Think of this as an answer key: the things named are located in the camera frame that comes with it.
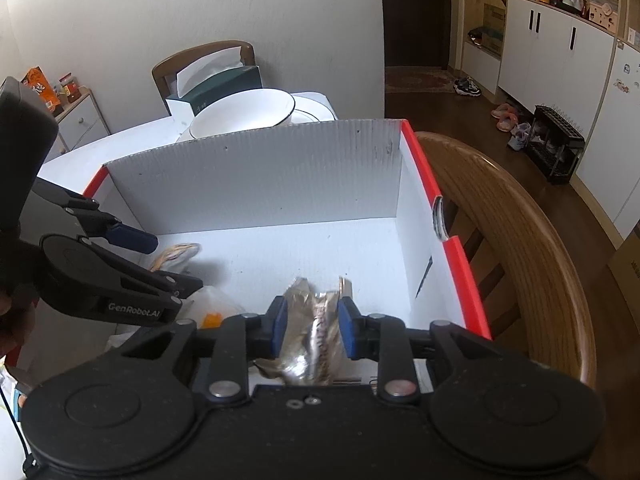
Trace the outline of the person's hand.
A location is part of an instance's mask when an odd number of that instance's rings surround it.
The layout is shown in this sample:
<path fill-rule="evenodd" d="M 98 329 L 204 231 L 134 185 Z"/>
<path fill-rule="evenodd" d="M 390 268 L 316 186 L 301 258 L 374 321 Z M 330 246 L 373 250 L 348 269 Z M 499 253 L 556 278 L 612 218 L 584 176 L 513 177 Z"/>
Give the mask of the person's hand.
<path fill-rule="evenodd" d="M 20 304 L 4 292 L 0 298 L 0 356 L 3 358 L 29 338 L 35 326 L 36 302 Z"/>

